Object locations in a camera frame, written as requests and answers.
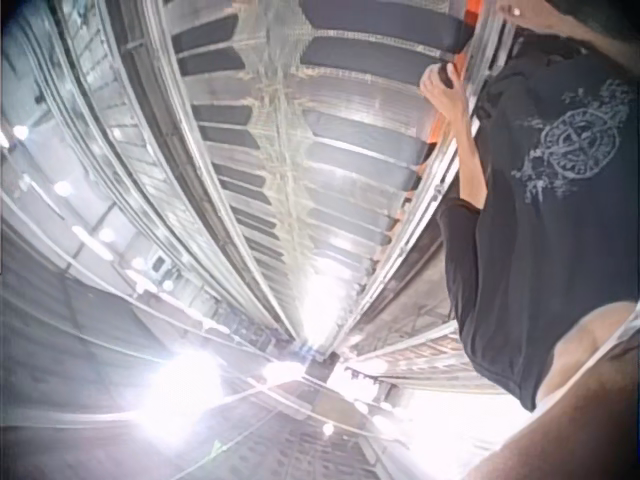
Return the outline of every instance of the man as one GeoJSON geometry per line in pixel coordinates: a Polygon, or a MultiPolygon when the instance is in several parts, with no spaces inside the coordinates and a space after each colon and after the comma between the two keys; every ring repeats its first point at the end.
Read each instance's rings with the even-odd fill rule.
{"type": "MultiPolygon", "coordinates": [[[[610,59],[638,65],[635,52],[543,0],[499,8],[519,25],[600,50],[515,81],[483,125],[482,152],[453,66],[453,88],[437,67],[420,85],[458,143],[460,198],[443,206],[439,221],[461,341],[480,374],[533,411],[567,385],[640,297],[638,83],[610,59]]],[[[626,474],[637,452],[636,359],[631,348],[589,370],[471,478],[626,474]]]]}

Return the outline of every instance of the black t-shirt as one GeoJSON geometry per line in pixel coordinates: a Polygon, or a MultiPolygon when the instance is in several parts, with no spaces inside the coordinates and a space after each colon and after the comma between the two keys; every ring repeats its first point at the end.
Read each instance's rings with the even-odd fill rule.
{"type": "Polygon", "coordinates": [[[439,216],[447,288],[475,369],[532,411],[556,343],[639,298],[638,84],[586,54],[514,82],[489,122],[484,209],[439,216]]]}

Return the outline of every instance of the hand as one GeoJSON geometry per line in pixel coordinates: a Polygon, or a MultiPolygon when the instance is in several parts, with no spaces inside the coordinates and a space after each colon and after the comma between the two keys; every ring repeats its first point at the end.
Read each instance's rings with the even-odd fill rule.
{"type": "Polygon", "coordinates": [[[577,38],[583,30],[577,20],[546,0],[498,0],[497,8],[507,21],[534,32],[577,38]]]}
{"type": "Polygon", "coordinates": [[[454,127],[469,119],[469,104],[460,75],[452,63],[447,64],[447,73],[453,88],[447,88],[438,76],[439,64],[429,66],[420,79],[420,92],[449,120],[454,127]]]}

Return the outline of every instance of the sleeve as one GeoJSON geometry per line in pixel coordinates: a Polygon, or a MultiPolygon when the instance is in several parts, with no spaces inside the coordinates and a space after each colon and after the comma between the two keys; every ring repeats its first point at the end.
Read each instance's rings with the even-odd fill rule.
{"type": "Polygon", "coordinates": [[[447,200],[438,215],[445,248],[447,291],[462,332],[478,294],[476,226],[480,210],[456,198],[447,200]]]}

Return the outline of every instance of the compass rose print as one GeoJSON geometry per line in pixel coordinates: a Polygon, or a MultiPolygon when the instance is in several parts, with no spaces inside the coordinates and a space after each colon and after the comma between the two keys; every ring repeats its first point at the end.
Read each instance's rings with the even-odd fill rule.
{"type": "Polygon", "coordinates": [[[608,81],[596,99],[582,91],[565,95],[566,103],[581,103],[550,125],[531,119],[525,125],[543,129],[540,142],[525,158],[521,170],[513,175],[526,186],[526,201],[542,201],[551,189],[558,197],[572,190],[571,181],[596,175],[609,163],[620,145],[619,128],[629,115],[634,95],[620,81],[608,81]]]}

